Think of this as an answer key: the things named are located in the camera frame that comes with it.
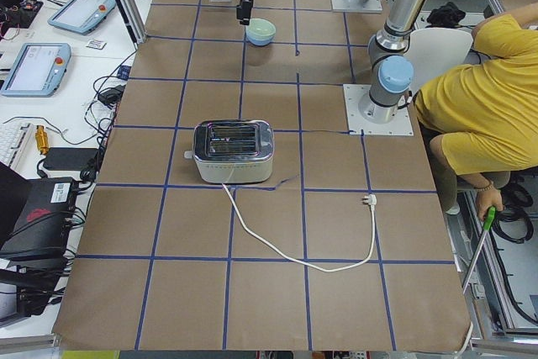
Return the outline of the person's hand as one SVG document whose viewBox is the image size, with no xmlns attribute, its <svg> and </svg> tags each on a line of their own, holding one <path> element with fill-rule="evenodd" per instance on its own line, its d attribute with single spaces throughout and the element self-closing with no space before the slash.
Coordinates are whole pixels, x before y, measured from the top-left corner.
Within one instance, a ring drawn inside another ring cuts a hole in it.
<svg viewBox="0 0 538 359">
<path fill-rule="evenodd" d="M 491 207 L 495 207 L 498 212 L 504 210 L 501 192 L 495 187 L 478 191 L 475 202 L 477 216 L 481 221 L 485 220 Z"/>
</svg>

